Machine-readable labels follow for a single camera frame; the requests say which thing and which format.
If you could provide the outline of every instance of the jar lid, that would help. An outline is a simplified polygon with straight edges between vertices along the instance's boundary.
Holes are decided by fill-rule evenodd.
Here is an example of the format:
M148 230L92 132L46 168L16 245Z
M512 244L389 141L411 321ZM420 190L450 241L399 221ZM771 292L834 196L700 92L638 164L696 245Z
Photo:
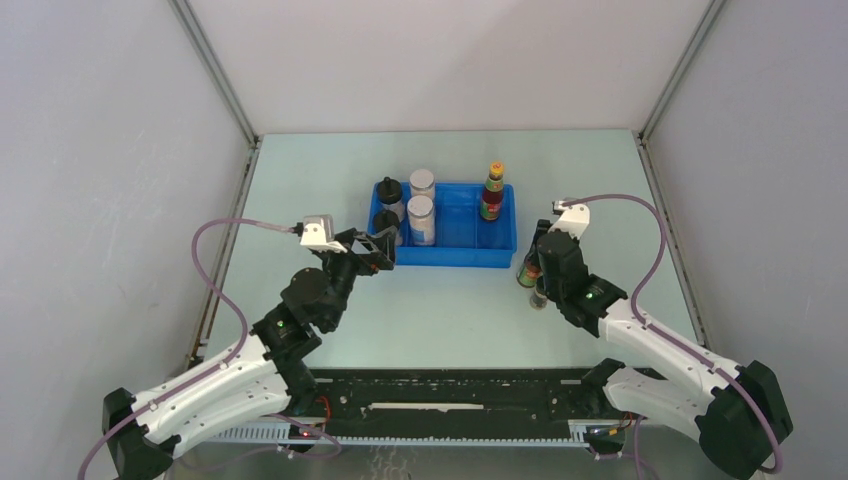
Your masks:
M374 231L377 233L380 233L389 227L400 229L400 219L397 214L391 210L380 210L376 215L374 215L372 222L374 224Z
M382 182L377 184L377 199L380 203L391 205L397 203L403 198L403 190L400 188L400 182L385 177Z
M406 208L413 217L426 217L433 212L433 200L426 195L416 195L409 200Z
M436 177L433 172L425 168L416 170L409 176L409 186L418 190L430 188L434 183L436 183Z

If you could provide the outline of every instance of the condiment bottle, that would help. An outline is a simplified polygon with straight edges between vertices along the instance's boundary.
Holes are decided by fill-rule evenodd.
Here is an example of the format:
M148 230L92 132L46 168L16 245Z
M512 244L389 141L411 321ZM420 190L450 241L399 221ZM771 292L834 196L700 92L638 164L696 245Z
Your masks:
M400 232L400 220L398 220L395 212L391 210L380 210L374 215L374 218L371 221L374 225L374 231L377 233L380 233L387 228L395 227L397 229L395 245L398 247L403 245L403 234Z
M536 280L536 288L530 294L530 306L536 310L548 306L548 296L545 294L545 277L543 276Z
M406 208L403 206L403 190L400 182L385 177L377 184L377 199L386 210L395 212L401 222L406 218Z
M524 256L524 261L521 263L521 268L518 269L516 279L518 284L524 288L533 288L536 285L536 279L542 274L542 267L539 265L539 255L536 253L536 244L539 239L551 228L550 220L539 220L536 222L536 231L533 232L533 241L530 242L530 250Z
M483 188L483 198L480 200L480 216L483 220L494 221L501 213L503 203L503 164L495 162L489 165L489 177Z
M424 195L430 200L436 199L436 177L433 172L420 169L412 172L409 176L409 190L411 196Z
M436 209L433 200L416 195L406 205L409 211L409 233L412 244L429 247L436 244Z

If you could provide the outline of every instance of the light blue table surface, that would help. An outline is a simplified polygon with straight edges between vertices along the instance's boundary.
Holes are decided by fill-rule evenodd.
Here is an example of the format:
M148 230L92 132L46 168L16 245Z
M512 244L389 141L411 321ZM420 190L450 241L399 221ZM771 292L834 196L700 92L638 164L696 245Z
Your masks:
M627 130L425 132L266 135L245 218L294 225L329 213L337 231L365 230L374 182L405 180L428 168L437 182L482 182L502 160L515 188L518 252L512 268L398 267L360 277L335 333L306 358L310 367L534 368L594 366L606 357L647 365L638 354L595 339L555 306L532 310L515 273L536 220L551 201L599 193L651 199ZM648 270L659 235L642 207L620 200L591 205L581 246L590 271L628 292ZM241 227L224 291L253 323L279 301L291 276L318 259L292 235ZM680 285L666 254L640 305L694 339ZM238 338L235 315L221 305L208 354Z

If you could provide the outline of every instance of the clear jar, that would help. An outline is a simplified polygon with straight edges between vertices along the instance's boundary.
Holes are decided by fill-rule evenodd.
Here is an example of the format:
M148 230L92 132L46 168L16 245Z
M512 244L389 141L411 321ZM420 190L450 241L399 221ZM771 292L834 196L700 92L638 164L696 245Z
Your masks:
M406 207L403 206L403 190L400 182L389 177L377 184L377 199L385 210L391 210L401 222L406 218Z
M409 176L409 191L412 196L424 195L430 200L436 199L436 177L424 168L412 172Z
M416 195L406 204L409 212L409 233L412 244L418 247L430 247L436 244L436 208L433 200L424 195Z

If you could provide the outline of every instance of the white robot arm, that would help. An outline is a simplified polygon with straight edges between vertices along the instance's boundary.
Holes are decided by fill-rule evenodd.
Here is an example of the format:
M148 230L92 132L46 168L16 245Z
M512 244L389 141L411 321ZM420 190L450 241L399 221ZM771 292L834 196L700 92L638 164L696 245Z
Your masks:
M772 453L769 434L779 443L792 431L774 373L756 361L742 367L689 341L628 301L622 289L590 274L579 246L588 210L573 201L554 202L560 218L553 224L539 221L529 260L541 269L545 294L567 321L640 353L664 379L606 359L583 383L599 388L616 409L644 415L698 441L731 476L749 478ZM755 402L771 431L766 432L737 386Z
M124 423L107 440L121 480L151 480L209 437L263 415L300 415L314 403L315 379L302 361L321 344L313 325L334 331L356 277L394 267L397 230L336 234L332 218L318 215L295 233L321 268L297 272L245 338L162 385L135 395L121 388L103 400L104 433ZM355 242L367 253L354 253Z

